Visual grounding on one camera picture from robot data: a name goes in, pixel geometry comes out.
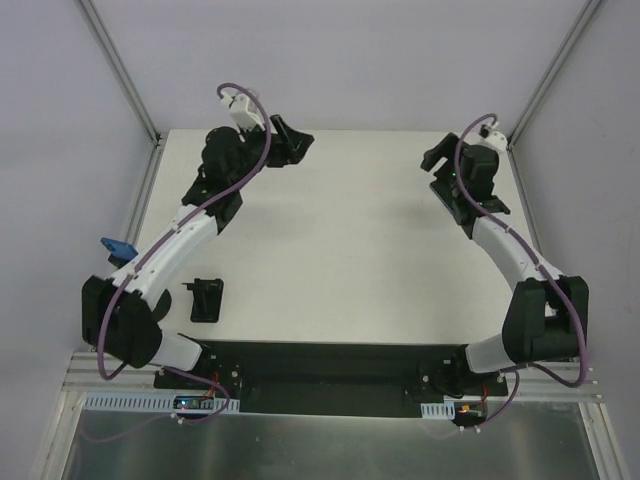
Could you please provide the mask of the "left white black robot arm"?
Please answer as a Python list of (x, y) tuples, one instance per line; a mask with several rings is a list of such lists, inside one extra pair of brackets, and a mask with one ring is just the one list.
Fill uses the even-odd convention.
[(82, 338), (95, 347), (100, 367), (112, 356), (122, 366), (177, 369), (191, 389), (209, 382), (205, 346), (163, 330), (157, 306), (190, 257), (238, 213), (243, 186), (263, 168), (299, 164), (313, 142), (277, 114), (267, 127), (218, 127), (206, 135), (197, 176), (168, 226), (108, 278), (92, 276), (82, 287)]

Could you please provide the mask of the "black smartphone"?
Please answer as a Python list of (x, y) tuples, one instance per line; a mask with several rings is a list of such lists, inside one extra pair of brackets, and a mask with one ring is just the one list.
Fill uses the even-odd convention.
[(117, 261), (129, 262), (138, 255), (136, 248), (130, 243), (107, 237), (102, 237), (100, 242)]
[(457, 198), (453, 194), (454, 186), (448, 177), (444, 179), (436, 178), (430, 183), (430, 188), (447, 211), (452, 215), (455, 222), (461, 224), (461, 212)]

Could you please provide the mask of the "black folding phone stand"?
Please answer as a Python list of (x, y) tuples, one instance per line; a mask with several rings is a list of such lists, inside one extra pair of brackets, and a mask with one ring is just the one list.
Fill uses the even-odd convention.
[(190, 321), (217, 323), (220, 319), (224, 281), (222, 279), (195, 278), (184, 286), (192, 294)]

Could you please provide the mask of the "black round-base phone stand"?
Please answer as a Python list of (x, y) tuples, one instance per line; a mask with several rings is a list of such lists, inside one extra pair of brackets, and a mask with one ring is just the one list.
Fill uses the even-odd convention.
[[(108, 262), (116, 269), (126, 265), (126, 262), (123, 259), (116, 258), (114, 255), (110, 255), (108, 257)], [(165, 289), (159, 297), (155, 307), (152, 309), (152, 318), (156, 323), (160, 322), (167, 315), (171, 308), (171, 304), (171, 294), (167, 289)]]

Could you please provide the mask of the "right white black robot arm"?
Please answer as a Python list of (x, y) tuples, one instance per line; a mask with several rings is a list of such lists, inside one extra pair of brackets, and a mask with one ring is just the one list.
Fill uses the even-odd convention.
[(510, 225), (509, 208), (493, 192), (501, 143), (498, 133), (476, 144), (449, 133), (421, 163), (434, 175), (431, 190), (512, 292), (500, 332), (464, 346), (462, 362), (450, 369), (452, 387), (466, 395), (486, 374), (586, 354), (588, 286), (551, 265)]

